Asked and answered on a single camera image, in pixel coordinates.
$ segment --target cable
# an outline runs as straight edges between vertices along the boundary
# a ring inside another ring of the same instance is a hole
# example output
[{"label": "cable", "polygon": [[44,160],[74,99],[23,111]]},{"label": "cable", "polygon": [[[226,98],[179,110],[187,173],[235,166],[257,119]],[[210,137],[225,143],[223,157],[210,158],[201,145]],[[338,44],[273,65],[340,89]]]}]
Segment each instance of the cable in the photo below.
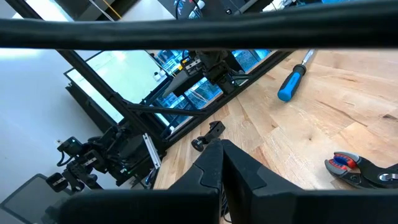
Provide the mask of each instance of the cable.
[{"label": "cable", "polygon": [[275,5],[273,2],[271,2],[271,4],[274,6],[275,11],[278,11],[278,9],[276,9]]},{"label": "cable", "polygon": [[201,96],[201,94],[197,93],[195,90],[189,89],[190,91],[192,91],[192,93],[195,95],[195,97],[199,100],[204,101],[205,103],[208,103],[208,100],[206,100],[203,96]]},{"label": "cable", "polygon": [[[181,0],[177,0],[177,3],[175,5],[175,19],[178,20],[178,4],[180,4]],[[195,4],[195,6],[198,8],[198,11],[200,13],[200,17],[203,17],[203,14],[201,13],[200,7],[198,5],[198,3],[196,2],[196,0],[192,0],[193,3]]]},{"label": "cable", "polygon": [[226,199],[224,185],[222,185],[222,187],[221,187],[221,214],[226,222],[232,223],[232,221],[229,221],[225,218],[225,215],[228,214],[228,212],[229,212],[228,201]]},{"label": "cable", "polygon": [[109,3],[108,3],[107,1],[105,1],[105,0],[102,0],[102,1],[105,2],[105,4],[106,4],[106,5],[119,17],[119,19],[122,18],[122,17],[119,15],[119,13],[117,13],[117,12],[112,8],[112,6],[109,5]]},{"label": "cable", "polygon": [[64,158],[65,158],[65,153],[63,151],[61,151],[61,159],[59,160],[59,162],[57,162],[57,167],[65,166],[73,159],[73,157],[71,156],[71,157],[69,157],[69,159],[67,159],[65,162],[63,162]]},{"label": "cable", "polygon": [[107,17],[110,21],[114,22],[114,19],[108,15],[108,13],[106,13],[104,10],[102,10],[102,8],[100,8],[97,4],[95,4],[95,2],[93,0],[89,0],[90,3],[92,3],[92,5],[94,5],[99,11],[102,12],[102,14],[105,15],[105,17]]},{"label": "cable", "polygon": [[141,184],[141,186],[144,188],[144,189],[146,189],[147,188],[147,186],[145,186],[142,182],[141,182],[141,179],[138,177],[138,175],[137,174],[133,174],[133,176],[136,178],[136,180],[138,180],[139,181],[139,183]]},{"label": "cable", "polygon": [[291,7],[223,19],[155,22],[0,19],[0,47],[73,50],[391,48],[398,47],[396,24],[398,1],[386,0]]},{"label": "cable", "polygon": [[182,57],[182,60],[184,60],[184,58],[185,58],[185,52],[186,52],[187,50],[183,50],[182,51],[182,55],[181,55],[181,57]]}]

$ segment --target black plastic part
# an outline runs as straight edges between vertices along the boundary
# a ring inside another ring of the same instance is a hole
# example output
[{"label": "black plastic part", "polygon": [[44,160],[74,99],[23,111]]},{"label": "black plastic part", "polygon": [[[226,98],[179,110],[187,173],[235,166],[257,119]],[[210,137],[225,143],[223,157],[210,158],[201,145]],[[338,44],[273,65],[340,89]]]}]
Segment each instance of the black plastic part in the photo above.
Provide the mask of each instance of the black plastic part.
[{"label": "black plastic part", "polygon": [[218,138],[224,130],[225,126],[221,121],[213,121],[210,123],[210,130],[205,134],[205,136],[199,136],[198,139],[192,140],[191,145],[197,151],[202,152],[205,149],[204,145],[209,144],[213,139]]},{"label": "black plastic part", "polygon": [[0,19],[0,47],[79,50],[391,48],[398,46],[397,23],[398,2],[391,0],[317,4],[261,14],[176,21],[59,23]]},{"label": "black plastic part", "polygon": [[62,175],[70,184],[72,192],[81,192],[85,188],[85,185],[79,181],[69,170],[65,169],[62,172]]},{"label": "black plastic part", "polygon": [[57,181],[62,179],[63,176],[60,173],[54,173],[50,177],[47,177],[45,182],[53,189],[55,192],[61,192],[65,190],[68,187],[68,181],[65,179],[57,184],[55,184]]},{"label": "black plastic part", "polygon": [[205,149],[203,142],[197,139],[192,140],[191,145],[199,152],[202,152]]},{"label": "black plastic part", "polygon": [[146,106],[140,105],[137,103],[131,103],[127,100],[123,100],[127,107],[132,110],[139,110],[141,112],[148,113],[164,113],[164,114],[177,114],[177,115],[186,115],[186,116],[203,116],[206,115],[206,109],[201,110],[182,110],[182,109],[174,109],[174,108],[163,108],[156,106]]},{"label": "black plastic part", "polygon": [[94,167],[94,169],[104,174],[106,173],[107,171],[106,162],[104,158],[102,158],[102,156],[96,150],[90,150],[84,155],[84,157],[87,160],[95,159],[95,161],[90,164],[90,167]]},{"label": "black plastic part", "polygon": [[361,173],[346,172],[343,175],[335,175],[353,187],[359,189],[397,189],[398,180],[382,181],[379,179],[381,174],[396,174],[398,164],[388,168],[381,168],[374,165],[371,161],[360,157],[356,163]]},{"label": "black plastic part", "polygon": [[[208,147],[168,190],[77,194],[61,206],[59,224],[219,223],[221,180],[234,224],[395,224],[398,219],[396,190],[305,191],[229,140],[215,139]],[[347,206],[349,215],[342,218]]]},{"label": "black plastic part", "polygon": [[83,150],[82,143],[74,136],[68,138],[57,148],[60,152],[65,152],[70,157],[78,155]]},{"label": "black plastic part", "polygon": [[[289,203],[283,198],[266,205],[260,198],[265,195],[282,194],[302,190],[300,187],[283,179],[273,171],[264,167],[249,154],[235,146],[229,140],[222,140],[224,148],[223,183],[231,220],[240,223],[285,223],[268,222],[276,215],[266,213],[275,203],[286,203],[284,211],[289,210]],[[284,221],[286,216],[276,215],[275,219]]]},{"label": "black plastic part", "polygon": [[190,223],[220,221],[223,147],[214,141],[168,190],[104,190],[78,194],[60,209],[64,223]]}]

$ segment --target black metal frame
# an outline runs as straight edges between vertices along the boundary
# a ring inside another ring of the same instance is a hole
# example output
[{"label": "black metal frame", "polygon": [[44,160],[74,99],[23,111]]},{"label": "black metal frame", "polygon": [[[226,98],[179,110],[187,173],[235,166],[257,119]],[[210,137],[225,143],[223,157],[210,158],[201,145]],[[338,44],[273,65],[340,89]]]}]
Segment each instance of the black metal frame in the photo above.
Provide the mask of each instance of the black metal frame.
[{"label": "black metal frame", "polygon": [[[6,2],[23,18],[42,19],[24,0],[6,0]],[[249,73],[251,78],[246,83],[237,87],[231,94],[222,94],[206,108],[200,110],[181,110],[149,106],[155,97],[152,97],[150,100],[148,99],[143,104],[131,103],[125,100],[119,93],[115,92],[74,50],[57,50],[57,52],[72,65],[82,77],[91,83],[91,85],[123,115],[131,126],[134,126],[141,134],[148,133],[161,152],[184,137],[184,135],[189,133],[193,128],[206,120],[210,115],[227,104],[227,102],[292,53],[292,51],[281,50],[274,52]],[[192,116],[193,118],[182,125],[178,131],[170,134],[166,138],[162,138],[163,130],[154,129],[153,125],[141,118],[142,113],[177,114]]]},{"label": "black metal frame", "polygon": [[[99,54],[101,54],[101,53],[103,53],[103,52],[104,52],[104,50],[99,51],[98,53],[95,53],[94,55],[92,55],[92,56],[90,56],[88,59],[86,59],[85,62],[88,63],[88,61],[90,61],[91,59],[95,58],[97,55],[99,55]],[[72,70],[75,70],[75,68],[71,68],[71,69],[67,70],[66,72],[64,72],[63,74],[66,76],[67,79],[69,79],[69,81],[71,82],[72,85],[77,86],[77,88],[78,88],[82,93],[84,93],[88,98],[90,98],[90,96],[88,96],[87,93],[86,93],[84,90],[82,90],[81,87],[80,87],[79,85],[77,85],[77,83],[76,83],[74,80],[72,80],[72,79],[68,76],[68,73],[71,72]],[[156,99],[157,97],[159,97],[159,95],[164,91],[165,87],[167,87],[167,84],[168,84],[169,82],[171,82],[171,76],[170,76],[168,73],[166,73],[166,76],[167,76],[166,79],[165,79],[160,85],[158,85],[153,91],[151,91],[151,93],[149,93],[149,94],[140,102],[140,104],[149,106],[152,102],[155,101],[155,99]],[[110,120],[114,121],[113,118],[111,118],[110,115],[108,115],[102,108],[100,108],[100,113],[103,114],[107,120],[110,119]],[[120,123],[120,124],[124,124],[125,122],[126,122],[126,121],[125,121],[124,118],[123,118],[122,121],[120,121],[119,123]],[[116,121],[114,121],[114,122],[109,122],[109,123],[107,123],[106,125],[109,126],[109,124],[116,125]]]},{"label": "black metal frame", "polygon": [[[99,51],[99,52],[95,53],[94,55],[92,55],[92,56],[90,56],[88,59],[86,59],[85,62],[87,63],[89,60],[95,58],[97,55],[99,55],[99,54],[102,53],[102,52],[104,52],[104,51],[102,50],[102,51]],[[65,75],[65,77],[66,77],[67,79],[69,79],[69,81],[70,81],[70,84],[69,84],[67,87],[65,87],[65,88],[69,91],[69,93],[72,95],[72,97],[74,97],[74,99],[78,102],[78,104],[83,108],[83,110],[87,113],[87,115],[94,121],[94,123],[97,125],[97,127],[100,128],[100,130],[101,130],[103,133],[105,133],[111,126],[117,125],[117,122],[116,122],[112,117],[110,117],[110,115],[107,114],[107,113],[104,111],[104,109],[102,109],[102,107],[100,107],[100,106],[96,103],[96,101],[94,101],[83,89],[81,89],[81,87],[80,87],[79,85],[77,85],[77,83],[76,83],[74,80],[72,80],[72,79],[68,76],[68,73],[71,72],[71,71],[74,70],[74,69],[75,69],[75,68],[68,69],[66,72],[63,73],[63,75]],[[95,106],[93,107],[94,110],[97,111],[98,114],[100,114],[100,115],[104,118],[104,121],[98,122],[94,117],[90,116],[90,114],[89,114],[89,113],[87,112],[87,110],[86,110],[87,108],[86,108],[85,106],[83,106],[83,105],[82,105],[82,102],[79,101],[79,100],[73,95],[73,93],[72,93],[72,91],[71,91],[72,88],[75,88],[75,89],[79,90],[79,92],[80,92],[81,94],[83,94],[83,95],[85,95],[85,96],[87,97],[87,101],[84,102],[85,105],[87,105],[87,104],[92,104],[92,103],[95,104]]]}]

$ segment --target wooden table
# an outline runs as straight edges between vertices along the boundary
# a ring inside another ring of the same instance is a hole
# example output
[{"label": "wooden table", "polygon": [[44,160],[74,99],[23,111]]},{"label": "wooden table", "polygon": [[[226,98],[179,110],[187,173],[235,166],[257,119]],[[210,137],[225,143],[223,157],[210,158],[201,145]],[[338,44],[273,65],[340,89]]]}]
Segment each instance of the wooden table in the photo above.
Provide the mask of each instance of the wooden table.
[{"label": "wooden table", "polygon": [[221,120],[241,149],[303,189],[347,189],[325,169],[335,151],[350,151],[387,167],[398,163],[398,52],[322,50],[309,63],[293,100],[281,83],[301,62],[296,51],[174,144],[156,189],[166,189],[199,156],[191,140]]}]

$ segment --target metal rod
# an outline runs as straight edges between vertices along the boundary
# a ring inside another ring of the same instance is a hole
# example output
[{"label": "metal rod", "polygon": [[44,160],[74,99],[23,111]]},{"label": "metal rod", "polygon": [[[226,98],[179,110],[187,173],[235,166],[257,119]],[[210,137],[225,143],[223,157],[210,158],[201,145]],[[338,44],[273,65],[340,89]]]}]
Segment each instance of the metal rod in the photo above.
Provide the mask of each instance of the metal rod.
[{"label": "metal rod", "polygon": [[136,103],[130,103],[127,100],[123,100],[126,102],[127,107],[135,112],[146,112],[146,113],[162,113],[162,114],[177,114],[177,115],[185,115],[185,116],[204,116],[207,113],[207,110],[182,110],[175,108],[164,108],[158,106],[146,106],[140,105]]},{"label": "metal rod", "polygon": [[153,96],[151,96],[148,100],[146,100],[145,101],[145,105],[147,105],[147,106],[149,106],[149,105],[151,105],[155,100],[156,100],[156,98],[158,98],[161,94],[163,94],[164,93],[164,91],[167,89],[167,87],[169,87],[169,85],[170,85],[170,83],[171,83],[172,81],[171,80],[169,80],[164,86],[162,86],[159,90],[154,90],[154,91],[156,91],[156,93],[153,95]]},{"label": "metal rod", "polygon": [[[22,18],[42,19],[25,0],[6,0],[6,2],[21,15]],[[135,128],[140,130],[141,133],[149,133],[154,138],[161,140],[160,136],[143,122],[138,115],[130,112],[129,108],[123,103],[122,97],[113,91],[113,89],[74,50],[57,50],[57,52],[101,95],[103,95],[119,113],[134,124]]]},{"label": "metal rod", "polygon": [[314,49],[398,47],[398,1],[291,7],[224,19],[42,22],[0,19],[0,47]]},{"label": "metal rod", "polygon": [[100,8],[93,0],[89,0],[92,5],[94,5],[98,10],[100,10],[102,12],[102,14],[104,14],[110,21],[114,22],[114,19],[108,15],[108,13],[106,13],[104,10],[102,10],[102,8]]},{"label": "metal rod", "polygon": [[[189,103],[187,103],[182,109],[185,109],[189,106]],[[180,115],[176,115],[173,120],[171,120],[171,122],[169,123],[169,125],[167,125],[167,127],[162,131],[162,134],[160,134],[160,136],[164,136],[167,131],[170,129],[171,126],[173,126],[173,123],[180,117]]]},{"label": "metal rod", "polygon": [[188,98],[188,96],[185,93],[182,93],[182,96],[185,98],[185,100],[192,106],[192,108],[197,109],[195,104],[192,102],[191,99]]},{"label": "metal rod", "polygon": [[309,51],[305,54],[304,59],[303,59],[303,61],[302,61],[301,64],[305,66],[305,65],[311,60],[311,58],[312,58],[314,52],[315,52],[315,49],[309,50]]},{"label": "metal rod", "polygon": [[142,137],[144,138],[144,142],[148,148],[148,152],[150,158],[152,159],[152,162],[154,163],[155,169],[160,168],[162,162],[160,161],[159,155],[157,153],[154,143],[152,142],[152,139],[150,138],[150,136],[148,136],[147,133],[143,134]]},{"label": "metal rod", "polygon": [[119,15],[118,12],[116,12],[116,10],[113,9],[113,7],[106,1],[106,0],[102,0],[114,13],[115,15],[117,15],[119,17],[119,19],[121,19],[122,17]]}]

